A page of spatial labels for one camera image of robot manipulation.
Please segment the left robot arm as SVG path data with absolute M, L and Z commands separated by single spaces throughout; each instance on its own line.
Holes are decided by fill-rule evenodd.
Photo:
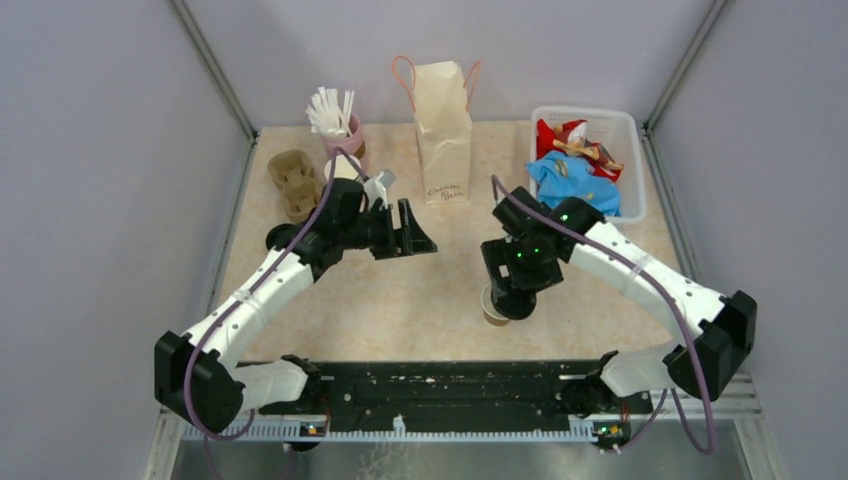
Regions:
M 247 348 L 284 306 L 316 283 L 347 250 L 376 260 L 435 253 L 408 199 L 395 205 L 384 170 L 361 182 L 332 179 L 306 221 L 281 224 L 266 237 L 268 254 L 222 305 L 182 334 L 168 331 L 154 346 L 154 397 L 195 427 L 223 435 L 244 411 L 286 403 L 297 413 L 319 404 L 319 370 L 294 355 L 240 365 Z

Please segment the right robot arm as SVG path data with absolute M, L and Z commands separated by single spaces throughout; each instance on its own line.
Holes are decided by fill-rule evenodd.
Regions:
M 626 397 L 655 389 L 714 402 L 751 353 L 758 306 L 750 295 L 721 294 L 683 276 L 584 200 L 568 197 L 550 208 L 518 187 L 492 214 L 505 235 L 481 245 L 487 315 L 527 319 L 538 293 L 563 282 L 568 264 L 617 288 L 673 335 L 666 345 L 602 356 L 580 382 L 594 409 L 612 412 Z

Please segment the brown paper coffee cup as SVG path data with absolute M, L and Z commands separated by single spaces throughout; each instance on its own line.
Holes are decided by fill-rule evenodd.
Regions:
M 480 294 L 480 305 L 483 311 L 484 319 L 492 326 L 503 327 L 509 325 L 511 320 L 498 313 L 492 301 L 491 285 L 486 285 Z

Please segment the black cup lid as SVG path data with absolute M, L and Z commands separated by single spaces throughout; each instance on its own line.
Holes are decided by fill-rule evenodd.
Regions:
M 509 321 L 528 318 L 534 312 L 537 304 L 537 296 L 533 292 L 491 294 L 490 298 L 497 316 Z

